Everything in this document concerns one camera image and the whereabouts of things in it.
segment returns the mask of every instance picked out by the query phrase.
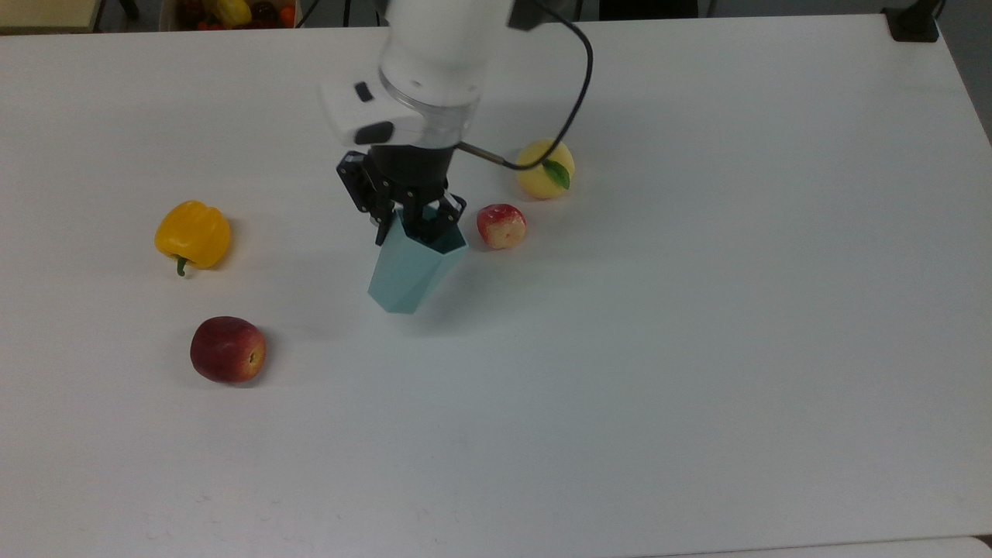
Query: white table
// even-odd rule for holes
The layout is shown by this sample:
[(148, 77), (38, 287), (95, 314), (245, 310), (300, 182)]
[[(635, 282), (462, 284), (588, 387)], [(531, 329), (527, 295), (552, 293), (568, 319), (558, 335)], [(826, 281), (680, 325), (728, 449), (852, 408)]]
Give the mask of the white table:
[[(385, 30), (0, 38), (0, 555), (612, 557), (992, 530), (992, 149), (881, 16), (585, 25), (572, 191), (412, 317), (315, 87)], [(507, 32), (469, 139), (553, 133)], [(180, 279), (175, 204), (233, 219)], [(463, 229), (479, 241), (472, 218)], [(258, 324), (264, 381), (189, 339)]]

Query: red apple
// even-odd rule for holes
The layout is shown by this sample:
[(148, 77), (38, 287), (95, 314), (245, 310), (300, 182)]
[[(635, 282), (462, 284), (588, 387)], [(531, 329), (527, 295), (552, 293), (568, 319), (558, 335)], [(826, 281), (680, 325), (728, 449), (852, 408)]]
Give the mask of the red apple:
[(265, 363), (265, 336), (240, 318), (210, 318), (196, 328), (189, 359), (206, 379), (245, 382), (255, 377)]
[(524, 214), (509, 204), (495, 204), (480, 209), (475, 224), (486, 245), (497, 250), (516, 246), (527, 234)]

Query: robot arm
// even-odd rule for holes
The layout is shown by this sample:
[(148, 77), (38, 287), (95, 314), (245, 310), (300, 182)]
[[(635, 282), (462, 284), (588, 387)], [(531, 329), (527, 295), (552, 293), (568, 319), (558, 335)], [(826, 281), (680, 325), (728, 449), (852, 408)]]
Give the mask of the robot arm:
[(376, 244), (400, 205), (407, 234), (430, 245), (465, 208), (447, 192), (445, 175), (499, 32), (508, 24), (532, 29), (543, 12), (531, 0), (377, 0), (377, 7), (390, 25), (379, 66), (326, 80), (322, 105), (339, 141), (371, 146), (367, 155), (349, 152), (337, 169), (355, 206), (379, 226)]

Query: black cable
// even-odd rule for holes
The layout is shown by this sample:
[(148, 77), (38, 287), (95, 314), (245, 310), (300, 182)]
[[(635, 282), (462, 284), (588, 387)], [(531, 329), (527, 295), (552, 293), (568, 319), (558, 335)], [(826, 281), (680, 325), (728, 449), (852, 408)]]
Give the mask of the black cable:
[(568, 29), (573, 33), (575, 33), (575, 35), (579, 38), (579, 40), (582, 41), (582, 45), (585, 47), (585, 79), (582, 81), (582, 89), (580, 89), (578, 92), (578, 98), (575, 100), (575, 105), (572, 106), (571, 112), (568, 114), (568, 118), (565, 119), (564, 126), (561, 127), (561, 131), (558, 133), (558, 137), (556, 137), (555, 141), (552, 142), (552, 145), (551, 147), (548, 148), (548, 151), (546, 151), (544, 155), (539, 157), (537, 161), (527, 165), (517, 165), (515, 163), (511, 163), (507, 161), (506, 159), (500, 157), (499, 155), (495, 155), (493, 153), (485, 151), (484, 149), (480, 149), (478, 147), (475, 147), (474, 145), (465, 142), (460, 142), (458, 143), (457, 146), (455, 146), (462, 151), (471, 153), (472, 155), (481, 157), (487, 161), (491, 161), (493, 163), (496, 163), (497, 165), (502, 165), (507, 169), (512, 169), (514, 171), (529, 171), (537, 167), (538, 165), (544, 163), (548, 159), (548, 157), (555, 150), (555, 148), (558, 147), (558, 144), (561, 143), (561, 138), (564, 137), (564, 134), (568, 131), (568, 128), (571, 127), (571, 122), (572, 120), (575, 119), (575, 114), (578, 113), (579, 107), (582, 106), (582, 100), (585, 98), (585, 93), (589, 90), (589, 82), (592, 80), (592, 45), (589, 43), (589, 39), (585, 36), (584, 33), (582, 33), (580, 29), (575, 27), (569, 20), (565, 19), (561, 14), (553, 10), (551, 6), (546, 4), (544, 0), (531, 0), (531, 1), (537, 4), (539, 8), (544, 10), (546, 13), (551, 15), (560, 23), (568, 27)]
[(316, 5), (319, 4), (319, 3), (320, 3), (320, 0), (313, 0), (313, 3), (310, 4), (310, 8), (307, 9), (304, 12), (304, 16), (301, 17), (300, 18), (300, 22), (297, 23), (297, 29), (299, 29), (300, 27), (302, 27), (304, 25), (304, 22), (307, 20), (307, 18), (310, 16), (310, 14), (313, 13), (313, 8), (316, 8)]

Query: green leaf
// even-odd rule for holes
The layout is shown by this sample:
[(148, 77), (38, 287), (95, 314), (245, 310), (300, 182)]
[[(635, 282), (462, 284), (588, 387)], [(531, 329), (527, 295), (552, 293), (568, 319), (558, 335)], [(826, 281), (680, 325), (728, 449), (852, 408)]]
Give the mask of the green leaf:
[(571, 186), (571, 177), (568, 175), (568, 169), (562, 163), (546, 160), (541, 166), (545, 168), (545, 172), (555, 184), (568, 190), (568, 187)]

